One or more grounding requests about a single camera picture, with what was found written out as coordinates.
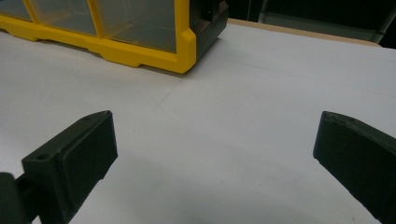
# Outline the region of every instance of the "transparent panel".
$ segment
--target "transparent panel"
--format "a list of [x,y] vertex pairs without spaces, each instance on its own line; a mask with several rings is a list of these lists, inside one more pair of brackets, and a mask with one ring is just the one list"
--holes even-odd
[[87,0],[30,0],[39,22],[96,35]]
[[106,38],[176,52],[175,0],[97,0]]
[[31,21],[23,0],[0,0],[0,14]]

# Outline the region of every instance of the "white surface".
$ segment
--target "white surface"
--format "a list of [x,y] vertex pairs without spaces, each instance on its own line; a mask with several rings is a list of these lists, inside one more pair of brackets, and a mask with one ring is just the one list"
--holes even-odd
[[120,156],[71,223],[379,223],[312,152],[323,110],[395,136],[395,85],[395,50],[236,25],[184,77],[0,33],[0,171],[109,109]]

